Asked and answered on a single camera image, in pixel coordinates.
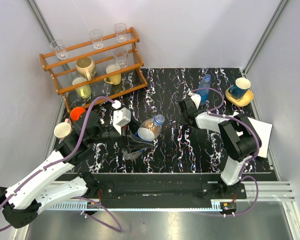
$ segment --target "white wall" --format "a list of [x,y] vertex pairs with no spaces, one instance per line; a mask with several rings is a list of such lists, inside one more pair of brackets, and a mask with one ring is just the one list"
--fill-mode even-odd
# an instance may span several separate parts
[[300,211],[300,0],[290,1],[248,73],[282,180]]
[[243,68],[280,0],[36,0],[67,46],[134,27],[147,68]]
[[[39,60],[49,51],[26,1],[0,0],[0,187],[20,181],[43,160],[60,101]],[[6,225],[0,213],[0,228]]]

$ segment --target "yellow saucer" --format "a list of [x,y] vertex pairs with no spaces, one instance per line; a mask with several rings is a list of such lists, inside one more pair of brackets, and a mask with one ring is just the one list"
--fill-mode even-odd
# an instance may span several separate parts
[[229,88],[225,91],[225,97],[237,107],[247,106],[255,97],[254,93],[249,89],[241,99],[234,99],[229,93]]

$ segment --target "reflective floor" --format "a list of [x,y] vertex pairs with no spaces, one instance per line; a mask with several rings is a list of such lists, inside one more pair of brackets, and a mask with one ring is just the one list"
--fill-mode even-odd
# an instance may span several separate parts
[[[248,203],[239,202],[242,212]],[[26,240],[291,240],[279,202],[258,202],[235,218],[197,212],[113,212],[124,233],[114,232],[73,211],[45,211],[29,226]],[[115,226],[105,213],[95,217]]]

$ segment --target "marble tabletop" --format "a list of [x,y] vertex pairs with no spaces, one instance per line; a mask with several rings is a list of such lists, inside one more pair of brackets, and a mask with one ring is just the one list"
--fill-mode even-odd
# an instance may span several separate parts
[[[242,77],[238,68],[145,68],[143,75],[147,89],[140,89],[118,98],[140,123],[156,114],[165,117],[162,131],[154,141],[154,147],[142,152],[134,161],[124,160],[123,140],[107,140],[93,146],[94,154],[82,161],[71,172],[92,173],[220,173],[226,164],[227,153],[219,133],[195,129],[180,123],[178,101],[189,91],[199,86],[205,74],[211,75],[211,87],[225,93],[235,79]],[[129,81],[132,73],[122,76]],[[210,91],[205,109],[221,103],[221,97]],[[104,125],[112,123],[113,108],[109,102],[94,107]],[[253,118],[250,105],[236,107],[225,99],[225,104],[216,112],[232,115],[234,111]],[[63,119],[69,115],[65,111]],[[257,157],[246,167],[246,172],[270,172],[266,158]]]

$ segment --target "orange cup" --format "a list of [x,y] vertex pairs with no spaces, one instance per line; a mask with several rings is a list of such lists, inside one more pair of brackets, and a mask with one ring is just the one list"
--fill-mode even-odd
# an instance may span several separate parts
[[70,112],[70,118],[73,121],[78,121],[81,114],[83,114],[86,110],[82,106],[77,106]]

